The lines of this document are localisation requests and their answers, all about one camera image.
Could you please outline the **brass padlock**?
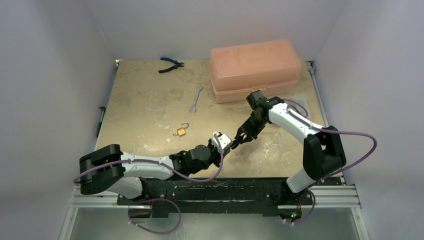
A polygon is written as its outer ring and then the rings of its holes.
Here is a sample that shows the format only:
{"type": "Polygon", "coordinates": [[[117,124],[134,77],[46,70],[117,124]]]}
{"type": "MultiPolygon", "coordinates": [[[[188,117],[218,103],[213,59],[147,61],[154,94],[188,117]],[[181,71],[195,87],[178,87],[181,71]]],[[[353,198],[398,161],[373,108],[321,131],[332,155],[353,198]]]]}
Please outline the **brass padlock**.
{"type": "Polygon", "coordinates": [[[186,134],[186,129],[190,126],[190,124],[188,122],[184,122],[181,124],[181,127],[178,128],[174,133],[173,136],[184,136],[186,134]]]}

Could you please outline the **black padlock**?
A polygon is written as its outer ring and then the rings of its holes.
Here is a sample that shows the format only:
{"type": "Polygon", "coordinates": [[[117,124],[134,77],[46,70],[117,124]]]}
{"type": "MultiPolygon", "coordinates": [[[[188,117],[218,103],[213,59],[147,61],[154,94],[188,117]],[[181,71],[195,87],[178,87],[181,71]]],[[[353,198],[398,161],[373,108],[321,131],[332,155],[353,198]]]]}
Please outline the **black padlock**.
{"type": "Polygon", "coordinates": [[[235,139],[232,144],[230,145],[230,149],[234,150],[235,148],[237,148],[239,145],[239,142],[235,139]]]}

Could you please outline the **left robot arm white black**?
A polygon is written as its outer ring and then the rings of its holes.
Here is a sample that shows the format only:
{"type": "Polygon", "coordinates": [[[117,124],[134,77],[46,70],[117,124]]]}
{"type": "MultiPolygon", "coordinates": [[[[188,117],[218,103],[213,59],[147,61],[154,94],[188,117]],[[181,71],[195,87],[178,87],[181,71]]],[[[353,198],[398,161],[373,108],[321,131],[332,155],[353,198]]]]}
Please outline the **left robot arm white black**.
{"type": "Polygon", "coordinates": [[[119,144],[110,144],[79,159],[80,174],[73,182],[80,184],[83,195],[109,191],[142,205],[149,199],[149,191],[143,187],[146,178],[191,180],[190,175],[211,165],[221,169],[231,145],[232,141],[221,135],[188,151],[147,157],[121,151],[119,144]]]}

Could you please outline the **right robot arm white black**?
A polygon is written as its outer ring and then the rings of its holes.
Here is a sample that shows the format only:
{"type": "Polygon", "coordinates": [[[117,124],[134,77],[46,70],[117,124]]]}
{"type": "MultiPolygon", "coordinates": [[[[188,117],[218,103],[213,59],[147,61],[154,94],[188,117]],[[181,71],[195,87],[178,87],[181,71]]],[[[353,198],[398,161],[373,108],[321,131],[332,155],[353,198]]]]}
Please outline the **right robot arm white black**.
{"type": "Polygon", "coordinates": [[[346,165],[342,141],[333,126],[316,125],[290,109],[283,99],[268,99],[259,90],[250,93],[246,100],[252,113],[238,128],[232,149],[257,139],[266,124],[283,128],[303,146],[302,168],[281,184],[284,202],[294,203],[307,187],[346,165]]]}

